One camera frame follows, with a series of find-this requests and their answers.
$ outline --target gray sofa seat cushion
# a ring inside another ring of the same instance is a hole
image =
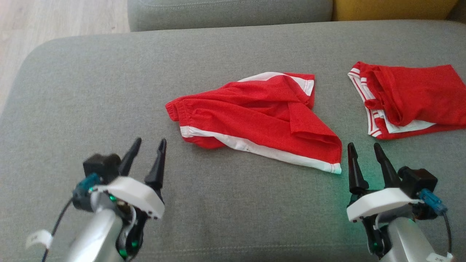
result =
[[[131,176],[142,181],[161,138],[168,142],[166,210],[147,223],[136,261],[371,261],[363,226],[346,217],[341,175],[229,148],[182,140],[164,105],[265,71],[313,73],[313,111],[346,145],[354,142],[371,188],[383,179],[367,116],[347,73],[357,61],[452,64],[466,80],[466,25],[447,21],[356,21],[153,31],[50,41],[22,65],[0,120],[3,261],[38,260],[26,236],[51,229],[95,152],[143,144]],[[379,141],[398,169],[426,168],[449,207],[454,252],[466,258],[466,131]],[[90,214],[65,214],[48,261],[61,261]],[[442,219],[421,221],[438,252]]]
[[[330,21],[332,0],[128,0],[131,31]]]

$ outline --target yellow cushion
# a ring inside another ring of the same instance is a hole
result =
[[[334,0],[333,20],[445,19],[458,0]]]

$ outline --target clothing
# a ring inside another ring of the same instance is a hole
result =
[[[348,76],[364,101],[371,136],[396,139],[466,127],[466,86],[451,65],[405,68],[358,62]]]
[[[314,75],[266,72],[166,105],[183,139],[341,173],[342,143],[313,112]]]

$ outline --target black cable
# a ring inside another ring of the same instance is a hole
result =
[[[62,221],[63,215],[65,214],[66,210],[68,209],[69,205],[71,205],[71,202],[73,201],[73,198],[70,198],[68,200],[68,203],[63,207],[62,211],[60,212],[60,215],[58,216],[57,221],[55,222],[54,229],[52,230],[52,238],[55,236],[55,233],[57,232],[58,225]],[[42,257],[42,262],[45,262],[47,259],[47,254],[48,254],[48,249],[45,250],[44,256]]]
[[[450,223],[448,222],[448,217],[446,216],[446,212],[443,213],[443,218],[445,219],[446,225],[446,233],[448,234],[448,252],[452,253],[452,231],[450,229]]]

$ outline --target wooden floor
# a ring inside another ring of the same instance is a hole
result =
[[[127,0],[0,0],[0,114],[16,73],[55,38],[129,32]]]

